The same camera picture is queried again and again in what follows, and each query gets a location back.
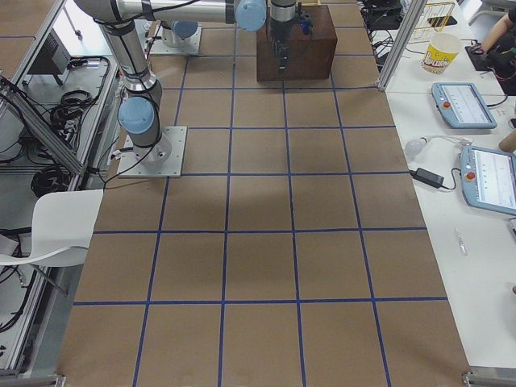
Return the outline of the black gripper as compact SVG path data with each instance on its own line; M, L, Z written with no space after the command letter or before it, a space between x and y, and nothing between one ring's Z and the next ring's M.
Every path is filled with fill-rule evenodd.
M273 53L278 57L278 74L283 76L287 68L289 39L295 26L301 28L304 35L313 35L311 15L305 10L295 10L292 15L279 15L274 11L270 17L270 33L273 41Z

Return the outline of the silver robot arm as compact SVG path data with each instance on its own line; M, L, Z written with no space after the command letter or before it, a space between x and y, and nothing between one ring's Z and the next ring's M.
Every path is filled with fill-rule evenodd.
M255 32L270 27L273 52L284 70L293 27L312 35L309 14L295 1L77 1L76 5L101 26L110 50L130 83L155 83L135 31L135 21L211 22L235 24Z
M162 86L148 66L135 23L98 20L97 24L123 72L127 99L119 107L118 120L131 139L136 158L147 163L167 160L172 145L160 127Z

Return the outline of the person's forearm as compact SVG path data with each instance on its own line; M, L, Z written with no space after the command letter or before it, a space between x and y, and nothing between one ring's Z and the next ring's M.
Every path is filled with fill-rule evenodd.
M490 29L488 35L481 43L481 47L488 52L495 43L511 28L515 26L515 9L509 10L501 19L499 19Z

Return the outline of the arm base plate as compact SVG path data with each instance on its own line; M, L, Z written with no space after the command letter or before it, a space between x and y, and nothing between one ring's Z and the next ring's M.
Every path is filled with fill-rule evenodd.
M186 126L161 127L161 139L151 151L134 148L126 135L125 148L119 159L117 174L121 178L180 177L187 137Z
M146 53L154 56L197 56L202 26L197 22L158 22L149 35Z

